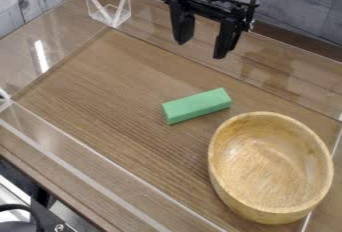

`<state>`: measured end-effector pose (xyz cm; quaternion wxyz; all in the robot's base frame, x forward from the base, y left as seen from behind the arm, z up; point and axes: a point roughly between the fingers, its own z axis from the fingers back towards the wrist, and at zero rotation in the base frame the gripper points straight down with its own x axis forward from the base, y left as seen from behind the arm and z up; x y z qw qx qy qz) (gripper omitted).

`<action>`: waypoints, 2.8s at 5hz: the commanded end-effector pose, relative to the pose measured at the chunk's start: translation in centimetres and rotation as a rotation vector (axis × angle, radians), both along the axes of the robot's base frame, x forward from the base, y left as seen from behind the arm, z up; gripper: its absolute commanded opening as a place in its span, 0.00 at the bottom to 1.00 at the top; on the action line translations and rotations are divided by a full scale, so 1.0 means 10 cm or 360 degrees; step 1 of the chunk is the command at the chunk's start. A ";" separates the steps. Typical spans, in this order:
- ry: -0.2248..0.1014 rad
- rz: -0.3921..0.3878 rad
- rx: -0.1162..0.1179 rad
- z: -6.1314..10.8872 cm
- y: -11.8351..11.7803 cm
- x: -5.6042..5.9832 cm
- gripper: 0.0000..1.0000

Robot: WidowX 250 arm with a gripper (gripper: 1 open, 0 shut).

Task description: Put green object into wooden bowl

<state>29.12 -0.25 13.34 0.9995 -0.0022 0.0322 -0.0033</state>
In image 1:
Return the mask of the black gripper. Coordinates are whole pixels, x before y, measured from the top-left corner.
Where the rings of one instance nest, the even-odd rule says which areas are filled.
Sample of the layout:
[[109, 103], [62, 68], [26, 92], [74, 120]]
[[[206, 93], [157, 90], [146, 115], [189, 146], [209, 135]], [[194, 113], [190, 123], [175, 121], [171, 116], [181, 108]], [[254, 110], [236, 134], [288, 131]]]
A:
[[171, 12], [174, 39], [183, 45], [193, 37], [195, 14], [221, 22], [214, 58], [223, 59], [236, 49], [242, 31], [250, 31], [258, 0], [166, 0]]

